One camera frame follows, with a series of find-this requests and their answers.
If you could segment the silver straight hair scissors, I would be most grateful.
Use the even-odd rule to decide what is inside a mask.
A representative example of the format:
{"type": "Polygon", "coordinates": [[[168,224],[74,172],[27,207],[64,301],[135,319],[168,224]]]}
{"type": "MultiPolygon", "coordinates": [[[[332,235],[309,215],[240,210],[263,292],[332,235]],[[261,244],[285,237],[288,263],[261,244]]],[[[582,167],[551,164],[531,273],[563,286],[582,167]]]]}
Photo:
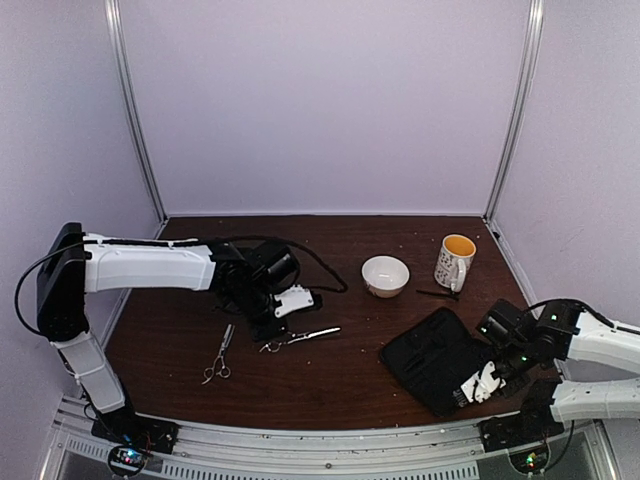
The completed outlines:
{"type": "Polygon", "coordinates": [[[289,332],[283,339],[272,340],[270,342],[267,342],[259,349],[259,352],[260,353],[262,352],[277,353],[281,350],[283,346],[338,334],[341,332],[341,330],[342,330],[341,327],[336,326],[336,327],[330,327],[322,330],[309,331],[304,333],[289,332]]]}

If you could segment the silver thinning scissors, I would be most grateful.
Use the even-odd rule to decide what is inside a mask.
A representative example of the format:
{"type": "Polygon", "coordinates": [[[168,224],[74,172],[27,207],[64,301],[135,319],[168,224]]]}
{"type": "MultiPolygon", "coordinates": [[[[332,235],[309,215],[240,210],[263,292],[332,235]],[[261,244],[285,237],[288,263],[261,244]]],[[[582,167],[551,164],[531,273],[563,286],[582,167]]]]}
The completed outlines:
{"type": "Polygon", "coordinates": [[[231,369],[226,363],[226,355],[230,347],[234,332],[235,326],[233,324],[228,324],[212,365],[205,368],[203,371],[204,380],[201,382],[202,385],[207,385],[215,378],[228,379],[231,376],[231,369]]]}

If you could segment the black tool case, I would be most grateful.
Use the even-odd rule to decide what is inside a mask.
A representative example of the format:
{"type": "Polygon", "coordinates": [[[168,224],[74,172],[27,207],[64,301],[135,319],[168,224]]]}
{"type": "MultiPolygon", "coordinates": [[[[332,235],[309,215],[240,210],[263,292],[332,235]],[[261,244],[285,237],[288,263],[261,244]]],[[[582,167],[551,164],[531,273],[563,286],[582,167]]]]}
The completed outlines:
{"type": "Polygon", "coordinates": [[[398,384],[437,417],[464,408],[461,385],[493,359],[495,349],[473,337],[454,311],[441,307],[379,352],[398,384]]]}

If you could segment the black hair clip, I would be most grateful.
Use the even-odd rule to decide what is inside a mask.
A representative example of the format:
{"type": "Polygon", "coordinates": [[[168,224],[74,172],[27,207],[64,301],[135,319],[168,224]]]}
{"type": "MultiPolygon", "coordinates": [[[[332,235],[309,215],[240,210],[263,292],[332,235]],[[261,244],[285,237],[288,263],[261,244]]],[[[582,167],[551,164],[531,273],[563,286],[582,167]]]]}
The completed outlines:
{"type": "Polygon", "coordinates": [[[423,289],[416,289],[416,292],[420,295],[426,295],[433,298],[448,299],[454,302],[458,302],[460,300],[460,297],[457,293],[450,292],[450,291],[436,292],[436,291],[428,291],[423,289]]]}

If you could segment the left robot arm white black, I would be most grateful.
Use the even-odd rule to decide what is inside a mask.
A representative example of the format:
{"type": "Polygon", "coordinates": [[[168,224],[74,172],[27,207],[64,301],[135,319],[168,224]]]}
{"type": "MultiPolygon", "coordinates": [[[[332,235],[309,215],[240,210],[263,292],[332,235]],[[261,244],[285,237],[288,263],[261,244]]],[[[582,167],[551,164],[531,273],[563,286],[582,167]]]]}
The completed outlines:
{"type": "Polygon", "coordinates": [[[262,238],[240,247],[231,239],[129,240],[63,226],[37,275],[37,327],[69,364],[106,429],[123,444],[144,433],[126,407],[125,389],[92,333],[85,298],[106,291],[150,289],[210,292],[249,323],[255,341],[287,329],[290,314],[315,304],[312,292],[292,283],[299,262],[289,246],[262,238]]]}

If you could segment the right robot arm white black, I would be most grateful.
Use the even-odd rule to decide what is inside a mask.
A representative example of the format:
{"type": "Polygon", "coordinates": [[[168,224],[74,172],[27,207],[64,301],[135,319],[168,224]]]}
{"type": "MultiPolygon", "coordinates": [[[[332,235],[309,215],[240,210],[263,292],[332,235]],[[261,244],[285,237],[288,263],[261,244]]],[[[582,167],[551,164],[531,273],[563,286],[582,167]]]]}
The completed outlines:
{"type": "MultiPolygon", "coordinates": [[[[465,398],[482,403],[498,393],[518,391],[534,367],[558,361],[588,361],[639,372],[639,330],[613,321],[575,299],[551,299],[524,310],[500,300],[477,326],[495,348],[462,386],[465,398]]],[[[533,383],[516,414],[478,426],[486,449],[541,441],[563,433],[575,420],[639,416],[639,379],[533,383]]]]}

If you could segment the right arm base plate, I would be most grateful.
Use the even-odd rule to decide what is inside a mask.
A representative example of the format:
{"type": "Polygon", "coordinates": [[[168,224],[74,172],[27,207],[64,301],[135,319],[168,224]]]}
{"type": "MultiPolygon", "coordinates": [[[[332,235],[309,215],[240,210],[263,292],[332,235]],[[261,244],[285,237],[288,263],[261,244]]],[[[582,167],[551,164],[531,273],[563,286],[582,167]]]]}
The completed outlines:
{"type": "Polygon", "coordinates": [[[481,421],[478,429],[486,453],[541,442],[565,430],[553,418],[523,413],[492,417],[481,421]]]}

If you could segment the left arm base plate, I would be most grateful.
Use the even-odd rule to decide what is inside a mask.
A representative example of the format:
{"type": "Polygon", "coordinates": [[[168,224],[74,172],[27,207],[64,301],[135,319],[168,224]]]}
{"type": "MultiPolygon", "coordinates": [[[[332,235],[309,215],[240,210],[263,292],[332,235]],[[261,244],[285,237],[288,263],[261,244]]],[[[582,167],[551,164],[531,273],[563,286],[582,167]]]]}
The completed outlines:
{"type": "Polygon", "coordinates": [[[133,416],[99,416],[91,428],[94,437],[152,453],[171,454],[179,426],[170,421],[133,416]]]}

